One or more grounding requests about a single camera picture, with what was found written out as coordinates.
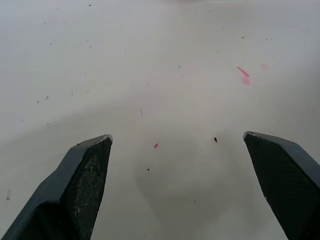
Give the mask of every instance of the dust speck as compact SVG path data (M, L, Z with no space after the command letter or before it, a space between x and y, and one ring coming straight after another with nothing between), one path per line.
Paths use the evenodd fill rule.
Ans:
M11 189L8 189L8 192L6 193L6 199L9 200L11 198Z

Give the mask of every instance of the white table surface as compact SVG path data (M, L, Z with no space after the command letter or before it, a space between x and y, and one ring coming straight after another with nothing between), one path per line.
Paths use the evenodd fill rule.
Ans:
M0 1L0 236L70 147L112 134L92 240L285 240L243 133L320 160L319 9Z

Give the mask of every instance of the white surface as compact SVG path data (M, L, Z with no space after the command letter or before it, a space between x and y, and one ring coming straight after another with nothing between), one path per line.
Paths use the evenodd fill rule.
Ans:
M242 136L319 160L319 7L2 0L0 235L70 147L112 134L93 240L286 239Z

